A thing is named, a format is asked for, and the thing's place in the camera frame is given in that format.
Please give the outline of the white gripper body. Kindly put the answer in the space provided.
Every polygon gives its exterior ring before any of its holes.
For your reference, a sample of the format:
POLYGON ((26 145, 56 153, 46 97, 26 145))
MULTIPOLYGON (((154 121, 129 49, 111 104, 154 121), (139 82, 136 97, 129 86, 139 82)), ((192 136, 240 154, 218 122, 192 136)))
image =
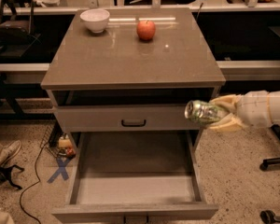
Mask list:
POLYGON ((236 115, 247 126, 270 127, 268 92, 250 91, 241 95, 236 103, 236 115))

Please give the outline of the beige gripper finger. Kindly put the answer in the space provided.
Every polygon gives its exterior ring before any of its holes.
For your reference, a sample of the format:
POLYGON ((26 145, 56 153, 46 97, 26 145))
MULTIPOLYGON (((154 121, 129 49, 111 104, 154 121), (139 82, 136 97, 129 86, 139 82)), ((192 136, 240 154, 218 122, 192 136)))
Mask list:
POLYGON ((237 103, 241 100, 242 96, 237 94, 229 94, 219 96, 210 101, 211 104, 218 105, 230 113, 235 113, 237 110, 237 103))
POLYGON ((243 123, 235 115, 229 114, 222 120, 208 125, 207 128, 217 132, 235 132, 243 128, 243 123))

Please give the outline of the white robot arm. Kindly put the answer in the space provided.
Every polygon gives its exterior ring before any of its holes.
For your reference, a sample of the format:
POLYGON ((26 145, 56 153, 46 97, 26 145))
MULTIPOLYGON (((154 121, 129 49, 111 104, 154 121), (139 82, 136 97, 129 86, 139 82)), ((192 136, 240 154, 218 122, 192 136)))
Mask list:
POLYGON ((207 126, 217 132, 235 132, 248 128, 280 126, 280 91, 250 91, 220 96, 211 101, 229 111, 221 121, 207 126))

